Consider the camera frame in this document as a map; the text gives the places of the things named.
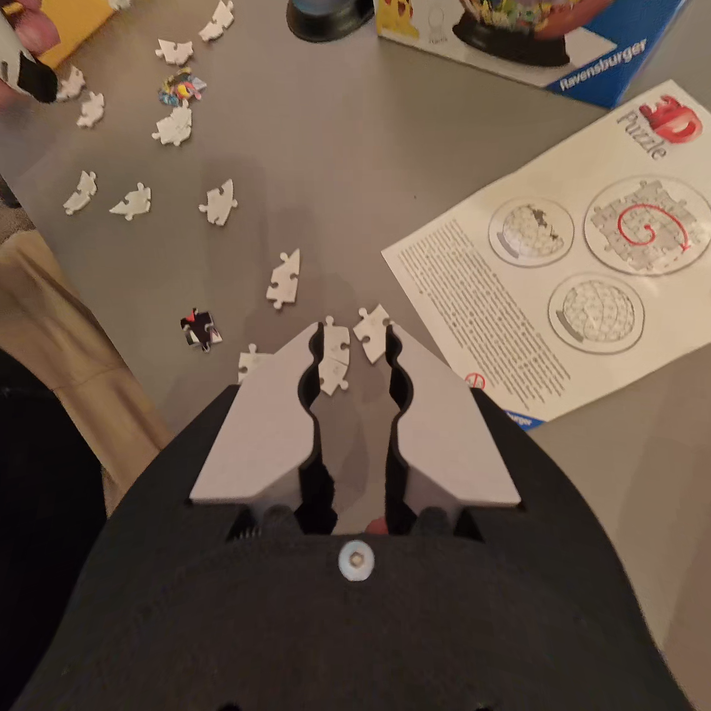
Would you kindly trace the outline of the black round ball stand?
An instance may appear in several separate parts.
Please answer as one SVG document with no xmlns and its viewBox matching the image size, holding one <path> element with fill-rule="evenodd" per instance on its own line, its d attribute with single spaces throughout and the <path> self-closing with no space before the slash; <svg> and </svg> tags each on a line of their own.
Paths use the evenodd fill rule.
<svg viewBox="0 0 711 711">
<path fill-rule="evenodd" d="M 286 20 L 298 39 L 325 43 L 345 38 L 374 14 L 373 1 L 288 1 Z"/>
</svg>

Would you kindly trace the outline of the person's left hand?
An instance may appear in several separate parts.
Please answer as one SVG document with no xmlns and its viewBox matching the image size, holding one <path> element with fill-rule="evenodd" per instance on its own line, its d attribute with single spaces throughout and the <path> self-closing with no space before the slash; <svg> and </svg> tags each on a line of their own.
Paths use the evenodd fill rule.
<svg viewBox="0 0 711 711">
<path fill-rule="evenodd" d="M 58 29 L 54 22 L 42 10 L 41 1 L 2 1 L 1 9 L 18 6 L 9 15 L 21 44 L 35 57 L 57 46 L 60 42 Z"/>
</svg>

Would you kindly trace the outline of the white puzzle instruction sheet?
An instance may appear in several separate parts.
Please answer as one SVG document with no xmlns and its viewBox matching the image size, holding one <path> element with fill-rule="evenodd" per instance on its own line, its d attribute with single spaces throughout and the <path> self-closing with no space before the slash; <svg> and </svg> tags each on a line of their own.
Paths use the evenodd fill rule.
<svg viewBox="0 0 711 711">
<path fill-rule="evenodd" d="M 457 375 L 555 420 L 710 344 L 710 112 L 660 84 L 382 254 Z"/>
</svg>

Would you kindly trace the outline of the joined white puzzle piece pair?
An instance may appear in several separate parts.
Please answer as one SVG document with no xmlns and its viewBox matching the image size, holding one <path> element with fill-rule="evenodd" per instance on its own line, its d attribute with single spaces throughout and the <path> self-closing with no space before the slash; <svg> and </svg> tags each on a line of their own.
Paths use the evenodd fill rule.
<svg viewBox="0 0 711 711">
<path fill-rule="evenodd" d="M 318 366 L 321 391 L 333 396 L 336 390 L 346 391 L 346 379 L 351 360 L 350 331 L 346 326 L 337 326 L 333 316 L 326 316 L 324 325 L 324 355 Z"/>
</svg>

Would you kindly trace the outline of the scattered loose white puzzle pieces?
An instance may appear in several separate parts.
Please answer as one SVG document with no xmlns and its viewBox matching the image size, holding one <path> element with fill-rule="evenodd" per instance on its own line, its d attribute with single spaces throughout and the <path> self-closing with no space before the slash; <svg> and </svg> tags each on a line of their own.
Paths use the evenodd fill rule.
<svg viewBox="0 0 711 711">
<path fill-rule="evenodd" d="M 234 22 L 233 9 L 233 1 L 219 1 L 210 21 L 199 31 L 200 39 L 208 43 L 222 37 Z M 157 58 L 175 66 L 178 71 L 180 67 L 188 66 L 188 60 L 193 57 L 193 44 L 191 41 L 177 43 L 160 39 L 154 53 Z M 171 112 L 156 122 L 156 130 L 151 137 L 163 146 L 180 147 L 187 141 L 191 137 L 193 123 L 190 102 L 183 102 L 179 107 L 170 107 Z M 82 171 L 75 190 L 62 206 L 64 213 L 67 216 L 75 215 L 89 204 L 96 192 L 96 174 L 93 171 Z M 110 213 L 131 221 L 149 212 L 151 200 L 151 189 L 139 182 L 135 190 L 127 193 L 117 205 L 111 207 Z M 198 209 L 206 215 L 209 224 L 222 227 L 237 207 L 233 180 L 228 179 L 218 188 L 209 190 L 206 203 L 200 204 Z"/>
</svg>

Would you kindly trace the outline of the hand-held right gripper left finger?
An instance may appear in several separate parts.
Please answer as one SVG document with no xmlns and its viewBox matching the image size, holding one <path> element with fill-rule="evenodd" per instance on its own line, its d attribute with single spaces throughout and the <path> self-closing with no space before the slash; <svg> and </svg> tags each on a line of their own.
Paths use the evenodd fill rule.
<svg viewBox="0 0 711 711">
<path fill-rule="evenodd" d="M 262 522 L 273 507 L 293 512 L 303 533 L 330 535 L 335 486 L 311 410 L 321 393 L 324 325 L 313 323 L 251 368 L 190 493 L 193 504 L 237 504 Z"/>
</svg>

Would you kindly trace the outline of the single white puzzle piece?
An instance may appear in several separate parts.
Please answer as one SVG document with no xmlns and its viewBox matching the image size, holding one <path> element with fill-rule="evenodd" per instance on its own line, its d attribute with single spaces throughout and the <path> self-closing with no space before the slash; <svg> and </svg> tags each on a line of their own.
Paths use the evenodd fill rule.
<svg viewBox="0 0 711 711">
<path fill-rule="evenodd" d="M 386 352 L 387 327 L 391 322 L 386 309 L 378 304 L 371 311 L 358 309 L 360 321 L 353 327 L 353 334 L 360 342 L 371 365 L 375 365 Z"/>
</svg>

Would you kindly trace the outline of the person's black jacket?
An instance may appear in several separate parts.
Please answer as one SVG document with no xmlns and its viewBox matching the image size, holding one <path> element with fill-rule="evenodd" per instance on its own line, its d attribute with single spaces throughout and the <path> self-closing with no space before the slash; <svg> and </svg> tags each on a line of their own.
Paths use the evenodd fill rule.
<svg viewBox="0 0 711 711">
<path fill-rule="evenodd" d="M 66 409 L 1 351 L 1 709 L 56 634 L 107 520 L 102 467 Z"/>
</svg>

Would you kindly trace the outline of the blue puzzle box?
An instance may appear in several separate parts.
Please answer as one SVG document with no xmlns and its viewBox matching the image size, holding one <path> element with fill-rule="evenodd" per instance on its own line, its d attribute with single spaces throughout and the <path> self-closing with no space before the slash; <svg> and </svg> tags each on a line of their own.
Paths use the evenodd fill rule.
<svg viewBox="0 0 711 711">
<path fill-rule="evenodd" d="M 615 108 L 686 1 L 374 1 L 379 37 Z"/>
</svg>

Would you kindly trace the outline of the person's beige trousers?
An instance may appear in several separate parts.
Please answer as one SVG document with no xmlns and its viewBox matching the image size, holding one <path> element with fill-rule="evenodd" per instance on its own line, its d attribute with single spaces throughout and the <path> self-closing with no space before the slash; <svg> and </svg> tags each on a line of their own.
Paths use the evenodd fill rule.
<svg viewBox="0 0 711 711">
<path fill-rule="evenodd" d="M 1 348 L 58 397 L 97 456 L 111 515 L 174 435 L 37 230 L 1 244 Z"/>
</svg>

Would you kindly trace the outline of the colourful joined puzzle pieces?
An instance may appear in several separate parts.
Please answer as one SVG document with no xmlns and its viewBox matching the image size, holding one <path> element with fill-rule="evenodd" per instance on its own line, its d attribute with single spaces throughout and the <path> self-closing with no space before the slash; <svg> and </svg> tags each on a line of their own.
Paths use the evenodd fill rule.
<svg viewBox="0 0 711 711">
<path fill-rule="evenodd" d="M 200 101 L 207 87 L 207 82 L 201 80 L 190 66 L 184 66 L 164 79 L 157 97 L 161 104 L 175 108 L 182 106 L 183 102 Z"/>
</svg>

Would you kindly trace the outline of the black and red puzzle piece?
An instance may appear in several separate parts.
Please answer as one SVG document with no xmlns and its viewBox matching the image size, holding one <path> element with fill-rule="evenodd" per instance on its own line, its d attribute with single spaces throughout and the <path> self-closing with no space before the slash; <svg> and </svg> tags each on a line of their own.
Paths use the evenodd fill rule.
<svg viewBox="0 0 711 711">
<path fill-rule="evenodd" d="M 205 353 L 215 344 L 223 342 L 209 311 L 192 308 L 191 313 L 181 319 L 180 326 L 186 342 L 192 347 L 199 347 Z"/>
</svg>

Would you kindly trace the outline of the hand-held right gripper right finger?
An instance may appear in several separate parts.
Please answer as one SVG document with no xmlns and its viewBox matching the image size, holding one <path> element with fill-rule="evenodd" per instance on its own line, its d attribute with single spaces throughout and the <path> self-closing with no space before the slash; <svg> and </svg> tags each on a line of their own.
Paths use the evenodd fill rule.
<svg viewBox="0 0 711 711">
<path fill-rule="evenodd" d="M 386 328 L 389 394 L 397 405 L 385 468 L 385 521 L 407 535 L 422 513 L 456 527 L 473 507 L 522 502 L 474 391 L 399 325 Z"/>
</svg>

